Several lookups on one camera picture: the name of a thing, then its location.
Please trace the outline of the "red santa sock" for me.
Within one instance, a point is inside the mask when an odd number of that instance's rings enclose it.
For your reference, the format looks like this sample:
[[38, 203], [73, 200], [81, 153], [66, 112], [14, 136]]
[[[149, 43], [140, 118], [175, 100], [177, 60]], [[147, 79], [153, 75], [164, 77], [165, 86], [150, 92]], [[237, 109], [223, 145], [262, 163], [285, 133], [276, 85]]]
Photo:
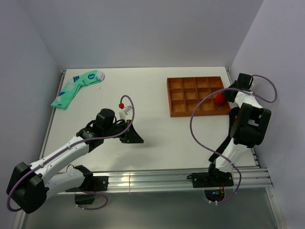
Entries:
[[226, 98], [225, 98], [225, 96], [223, 95], [223, 93], [219, 93], [219, 94], [213, 99], [213, 101], [214, 101], [214, 104], [215, 104], [216, 106], [220, 106], [220, 105], [222, 105], [224, 102], [226, 102]]

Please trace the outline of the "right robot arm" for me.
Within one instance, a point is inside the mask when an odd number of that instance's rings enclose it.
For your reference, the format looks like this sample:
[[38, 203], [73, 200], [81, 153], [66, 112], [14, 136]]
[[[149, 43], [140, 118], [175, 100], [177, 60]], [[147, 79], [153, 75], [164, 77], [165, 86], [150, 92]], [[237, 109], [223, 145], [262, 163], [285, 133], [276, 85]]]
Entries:
[[222, 95], [237, 107], [229, 113], [229, 131], [227, 138], [209, 158], [211, 162], [206, 174], [207, 183], [217, 186], [227, 180], [233, 171], [233, 164], [255, 145], [264, 139], [271, 110], [263, 108], [250, 90], [254, 78], [252, 75], [240, 73], [238, 79], [230, 86], [240, 91], [225, 91]]

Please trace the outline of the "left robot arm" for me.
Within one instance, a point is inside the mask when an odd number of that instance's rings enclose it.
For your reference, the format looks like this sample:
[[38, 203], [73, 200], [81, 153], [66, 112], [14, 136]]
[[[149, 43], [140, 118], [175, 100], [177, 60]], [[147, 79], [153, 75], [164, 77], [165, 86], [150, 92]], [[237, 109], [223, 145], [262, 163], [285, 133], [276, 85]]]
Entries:
[[104, 140], [118, 138], [123, 144], [142, 144], [144, 140], [135, 131], [133, 120], [117, 120], [111, 109], [102, 109], [94, 120], [77, 132], [68, 143], [29, 165], [24, 162], [14, 167], [6, 193], [7, 209], [32, 213], [43, 203], [66, 190], [76, 190], [95, 196], [106, 190], [107, 185], [97, 185], [93, 173], [85, 166], [59, 173], [72, 161], [82, 157], [103, 144]]

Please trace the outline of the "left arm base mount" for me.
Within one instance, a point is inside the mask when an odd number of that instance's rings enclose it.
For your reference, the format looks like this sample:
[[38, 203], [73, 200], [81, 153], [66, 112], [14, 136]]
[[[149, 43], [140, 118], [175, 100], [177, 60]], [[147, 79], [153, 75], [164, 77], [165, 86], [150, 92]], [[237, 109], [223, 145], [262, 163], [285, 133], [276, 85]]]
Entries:
[[[108, 176], [92, 176], [85, 178], [84, 182], [76, 188], [69, 189], [72, 192], [81, 192], [82, 194], [75, 194], [74, 202], [79, 208], [86, 210], [96, 210], [105, 207], [109, 201], [108, 197], [105, 196], [103, 191], [108, 188]], [[95, 200], [102, 198], [105, 202], [99, 207], [89, 208], [85, 205], [92, 205]]]

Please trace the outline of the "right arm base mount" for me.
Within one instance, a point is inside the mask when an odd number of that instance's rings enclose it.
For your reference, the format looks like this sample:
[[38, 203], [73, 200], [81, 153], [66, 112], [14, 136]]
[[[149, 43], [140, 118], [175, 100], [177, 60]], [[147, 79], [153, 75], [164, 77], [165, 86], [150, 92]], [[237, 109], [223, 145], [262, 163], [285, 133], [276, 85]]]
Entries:
[[192, 181], [193, 188], [214, 188], [204, 192], [205, 197], [213, 202], [224, 200], [224, 188], [234, 185], [233, 177], [230, 173], [224, 173], [224, 175], [215, 175], [212, 172], [191, 173], [186, 179]]

